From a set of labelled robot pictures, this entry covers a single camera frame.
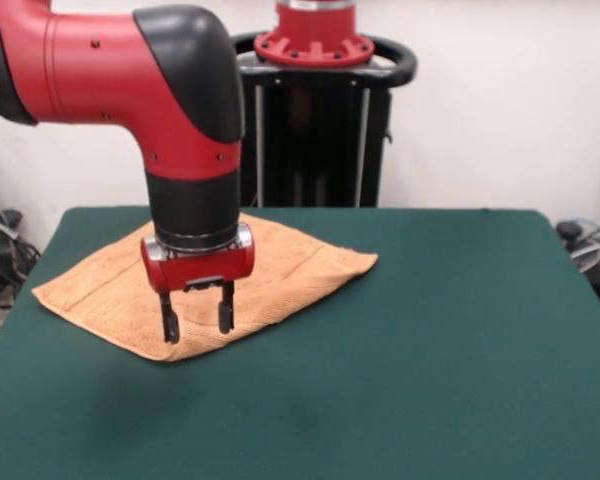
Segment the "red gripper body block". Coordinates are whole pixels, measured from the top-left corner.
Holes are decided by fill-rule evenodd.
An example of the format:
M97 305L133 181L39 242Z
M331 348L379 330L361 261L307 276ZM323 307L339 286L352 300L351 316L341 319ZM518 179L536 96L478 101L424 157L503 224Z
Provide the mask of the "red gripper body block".
M176 255L155 238L143 238L140 252L149 285L156 293L185 291L200 282L242 279L251 275L255 261L253 241L201 254Z

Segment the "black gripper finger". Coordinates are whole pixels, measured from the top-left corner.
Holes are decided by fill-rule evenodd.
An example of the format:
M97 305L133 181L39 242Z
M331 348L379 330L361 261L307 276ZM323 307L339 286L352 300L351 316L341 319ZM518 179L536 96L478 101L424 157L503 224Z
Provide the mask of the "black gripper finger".
M218 304L218 326L222 334L229 334L234 329L234 293L233 281L222 284L222 298Z
M180 341L179 319L172 307L169 292L159 294L164 341L169 344L177 344Z

